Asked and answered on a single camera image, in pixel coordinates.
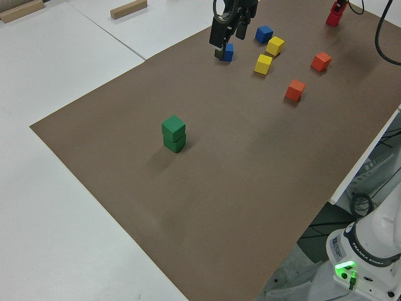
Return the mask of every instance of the green light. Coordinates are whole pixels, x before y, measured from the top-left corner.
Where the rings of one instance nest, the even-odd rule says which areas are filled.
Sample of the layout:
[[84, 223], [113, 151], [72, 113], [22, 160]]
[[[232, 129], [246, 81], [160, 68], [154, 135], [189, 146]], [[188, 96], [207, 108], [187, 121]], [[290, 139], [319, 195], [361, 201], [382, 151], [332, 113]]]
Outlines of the green light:
[[355, 265], [355, 262], [350, 260], [350, 261], [347, 261], [347, 262], [344, 262], [344, 263], [337, 264], [335, 266], [335, 268], [336, 268], [336, 270], [340, 270], [340, 269], [346, 268], [346, 267], [353, 267], [354, 265]]

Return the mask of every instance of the brown table surface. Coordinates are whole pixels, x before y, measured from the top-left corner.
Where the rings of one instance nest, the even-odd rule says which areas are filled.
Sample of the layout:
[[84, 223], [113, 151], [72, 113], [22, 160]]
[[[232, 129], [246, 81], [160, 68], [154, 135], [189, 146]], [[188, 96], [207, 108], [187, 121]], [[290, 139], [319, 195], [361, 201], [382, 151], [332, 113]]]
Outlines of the brown table surface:
[[[191, 301], [252, 300], [400, 103], [378, 18], [347, 9], [332, 28], [332, 4], [262, 0], [233, 62], [206, 29], [32, 125]], [[253, 73], [264, 24], [286, 41], [266, 77]], [[400, 58], [400, 28], [381, 42]], [[324, 73], [310, 67], [321, 51]], [[298, 105], [283, 99], [294, 78]], [[162, 144], [173, 114], [179, 154]]]

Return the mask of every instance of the stacked green cubes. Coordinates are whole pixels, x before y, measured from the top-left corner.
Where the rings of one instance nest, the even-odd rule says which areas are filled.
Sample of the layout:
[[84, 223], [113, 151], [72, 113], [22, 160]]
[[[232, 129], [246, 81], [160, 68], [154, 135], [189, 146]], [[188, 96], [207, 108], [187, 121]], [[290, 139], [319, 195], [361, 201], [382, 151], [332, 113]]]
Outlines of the stacked green cubes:
[[172, 152], [179, 152], [187, 141], [185, 123], [173, 115], [162, 123], [163, 144]]

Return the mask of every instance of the yellow cube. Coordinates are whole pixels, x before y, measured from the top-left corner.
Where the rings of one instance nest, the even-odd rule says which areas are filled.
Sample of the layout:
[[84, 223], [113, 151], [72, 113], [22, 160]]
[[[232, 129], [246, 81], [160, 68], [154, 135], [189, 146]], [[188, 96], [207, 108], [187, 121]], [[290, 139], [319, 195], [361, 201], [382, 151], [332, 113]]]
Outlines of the yellow cube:
[[284, 40], [278, 38], [277, 36], [273, 36], [266, 47], [266, 52], [271, 55], [279, 55], [284, 46]]
[[268, 74], [271, 61], [273, 59], [267, 55], [259, 55], [258, 62], [255, 66], [255, 72], [262, 73], [264, 75]]

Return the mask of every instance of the blue cube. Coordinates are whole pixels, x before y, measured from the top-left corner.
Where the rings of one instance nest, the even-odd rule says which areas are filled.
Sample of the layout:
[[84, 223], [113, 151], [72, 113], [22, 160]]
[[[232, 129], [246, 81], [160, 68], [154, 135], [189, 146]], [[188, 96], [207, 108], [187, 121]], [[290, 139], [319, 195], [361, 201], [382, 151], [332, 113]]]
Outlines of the blue cube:
[[261, 44], [267, 43], [273, 36], [273, 29], [269, 26], [264, 25], [258, 28], [256, 31], [255, 39], [257, 39]]
[[234, 55], [234, 45], [227, 44], [226, 52], [224, 53], [223, 61], [232, 61], [232, 56]]

